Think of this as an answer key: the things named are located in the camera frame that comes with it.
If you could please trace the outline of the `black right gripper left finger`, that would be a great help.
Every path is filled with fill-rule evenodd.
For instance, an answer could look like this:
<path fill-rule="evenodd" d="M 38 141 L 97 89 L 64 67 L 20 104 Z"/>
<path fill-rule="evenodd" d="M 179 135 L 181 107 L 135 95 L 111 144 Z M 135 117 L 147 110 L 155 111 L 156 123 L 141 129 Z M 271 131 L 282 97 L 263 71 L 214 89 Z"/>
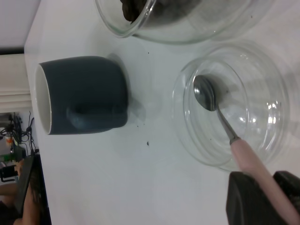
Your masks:
<path fill-rule="evenodd" d="M 226 214 L 230 225 L 285 225 L 256 181 L 242 173 L 229 175 Z"/>

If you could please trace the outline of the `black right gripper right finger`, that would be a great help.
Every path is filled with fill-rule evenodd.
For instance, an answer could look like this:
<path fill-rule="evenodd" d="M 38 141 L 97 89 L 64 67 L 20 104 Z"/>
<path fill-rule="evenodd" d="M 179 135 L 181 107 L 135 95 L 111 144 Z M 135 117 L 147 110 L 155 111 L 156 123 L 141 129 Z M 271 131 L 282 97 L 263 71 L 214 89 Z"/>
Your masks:
<path fill-rule="evenodd" d="M 277 171 L 273 176 L 278 188 L 274 201 L 273 220 L 300 219 L 300 179 L 288 171 Z"/>

